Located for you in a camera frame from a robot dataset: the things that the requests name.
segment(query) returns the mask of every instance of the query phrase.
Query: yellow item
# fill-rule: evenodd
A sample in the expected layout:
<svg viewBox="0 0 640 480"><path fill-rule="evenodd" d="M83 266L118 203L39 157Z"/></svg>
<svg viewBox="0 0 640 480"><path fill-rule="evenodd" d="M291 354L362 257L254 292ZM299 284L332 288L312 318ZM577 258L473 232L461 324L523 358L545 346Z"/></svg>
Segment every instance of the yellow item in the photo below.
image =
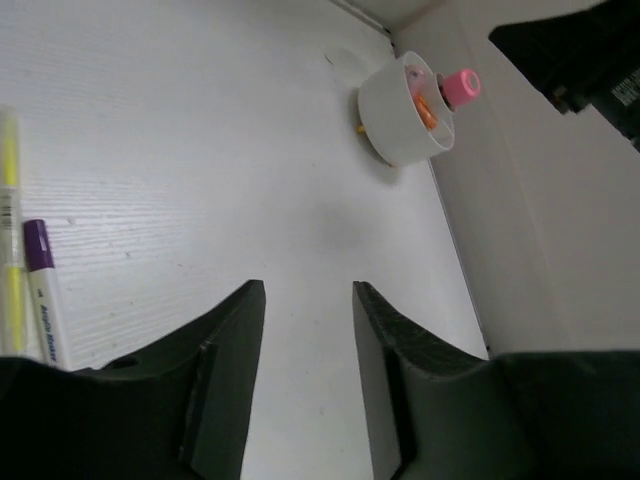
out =
<svg viewBox="0 0 640 480"><path fill-rule="evenodd" d="M26 325L22 291L22 225L19 212L18 126L11 109L0 110L2 122L2 185L0 186L0 240L2 241L2 295L6 354L25 350Z"/></svg>

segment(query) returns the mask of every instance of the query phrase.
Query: wood grain texture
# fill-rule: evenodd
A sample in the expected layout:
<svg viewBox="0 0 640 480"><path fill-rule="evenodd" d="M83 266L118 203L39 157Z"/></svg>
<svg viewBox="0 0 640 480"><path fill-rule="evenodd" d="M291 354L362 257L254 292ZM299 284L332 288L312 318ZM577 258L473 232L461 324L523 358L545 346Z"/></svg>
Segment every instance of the wood grain texture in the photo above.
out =
<svg viewBox="0 0 640 480"><path fill-rule="evenodd" d="M0 45L77 367L265 281L244 478L370 477L353 280L484 353L428 163L354 133L383 35L322 1L33 0L0 3Z"/></svg>

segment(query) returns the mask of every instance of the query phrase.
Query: pen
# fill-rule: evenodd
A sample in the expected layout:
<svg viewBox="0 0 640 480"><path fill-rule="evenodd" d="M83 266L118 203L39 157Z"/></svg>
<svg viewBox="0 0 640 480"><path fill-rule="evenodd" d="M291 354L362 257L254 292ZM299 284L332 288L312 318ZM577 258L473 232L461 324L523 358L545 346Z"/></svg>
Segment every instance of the pen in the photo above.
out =
<svg viewBox="0 0 640 480"><path fill-rule="evenodd" d="M26 325L22 292L22 238L18 172L18 125L9 108L0 110L2 135L2 185L0 186L0 234L2 236L2 300L5 353L25 350Z"/></svg>
<svg viewBox="0 0 640 480"><path fill-rule="evenodd" d="M24 222L24 253L29 272L33 312L47 364L71 370L64 307L44 220Z"/></svg>

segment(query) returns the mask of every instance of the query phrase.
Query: pink marker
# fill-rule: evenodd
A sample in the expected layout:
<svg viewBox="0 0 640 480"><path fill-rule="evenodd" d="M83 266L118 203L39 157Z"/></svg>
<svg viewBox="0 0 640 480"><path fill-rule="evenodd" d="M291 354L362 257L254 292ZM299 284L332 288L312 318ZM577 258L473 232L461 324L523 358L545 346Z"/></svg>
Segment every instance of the pink marker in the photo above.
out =
<svg viewBox="0 0 640 480"><path fill-rule="evenodd" d="M442 97L451 111L475 99L480 95L480 89L480 79L470 68L444 78L440 85Z"/></svg>

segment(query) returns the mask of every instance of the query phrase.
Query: highlighter cap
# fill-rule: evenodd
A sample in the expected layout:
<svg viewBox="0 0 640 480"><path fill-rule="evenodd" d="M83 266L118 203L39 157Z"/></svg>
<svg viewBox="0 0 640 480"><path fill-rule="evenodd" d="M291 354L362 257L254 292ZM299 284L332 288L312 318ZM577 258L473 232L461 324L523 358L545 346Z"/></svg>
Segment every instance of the highlighter cap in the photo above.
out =
<svg viewBox="0 0 640 480"><path fill-rule="evenodd" d="M24 222L23 231L27 270L35 272L44 268L55 268L44 220L36 219Z"/></svg>

